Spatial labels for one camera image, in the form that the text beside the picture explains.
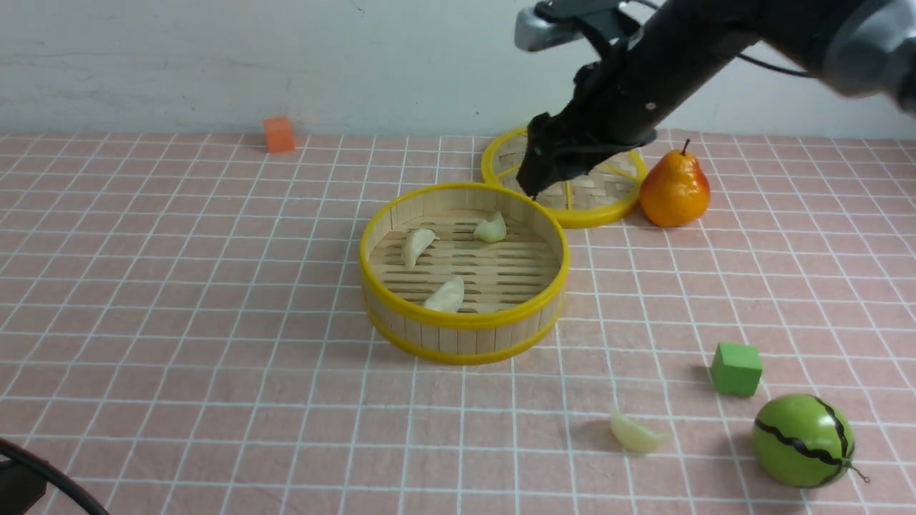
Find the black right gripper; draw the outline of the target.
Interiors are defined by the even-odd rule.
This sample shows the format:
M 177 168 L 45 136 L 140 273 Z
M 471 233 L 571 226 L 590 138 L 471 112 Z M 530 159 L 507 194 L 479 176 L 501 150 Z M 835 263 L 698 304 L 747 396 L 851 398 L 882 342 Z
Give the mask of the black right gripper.
M 558 114 L 537 114 L 527 124 L 527 142 L 516 180 L 524 195 L 536 199 L 557 183 L 591 172 L 603 160 L 654 142 L 657 130 L 640 137 L 612 136 L 609 124 L 622 122 L 593 105 L 608 88 L 618 65 L 595 61 L 583 65 L 573 78 L 572 100 Z

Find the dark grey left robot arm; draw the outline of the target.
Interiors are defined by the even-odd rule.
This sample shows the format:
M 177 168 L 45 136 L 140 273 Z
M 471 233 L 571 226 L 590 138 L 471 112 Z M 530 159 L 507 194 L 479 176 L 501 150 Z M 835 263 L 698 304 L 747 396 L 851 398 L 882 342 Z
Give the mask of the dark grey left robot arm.
M 13 460 L 1 462 L 1 515 L 26 514 L 46 494 L 48 483 Z

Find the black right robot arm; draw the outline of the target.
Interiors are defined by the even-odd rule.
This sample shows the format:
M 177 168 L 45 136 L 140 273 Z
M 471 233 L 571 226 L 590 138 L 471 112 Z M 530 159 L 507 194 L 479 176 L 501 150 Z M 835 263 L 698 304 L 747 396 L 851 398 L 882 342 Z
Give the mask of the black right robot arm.
M 760 41 L 837 94 L 883 92 L 914 112 L 912 1 L 668 1 L 645 22 L 622 5 L 543 1 L 518 13 L 518 49 L 583 38 L 599 56 L 576 73 L 559 114 L 527 125 L 517 182 L 530 198 L 650 144 L 661 121 Z

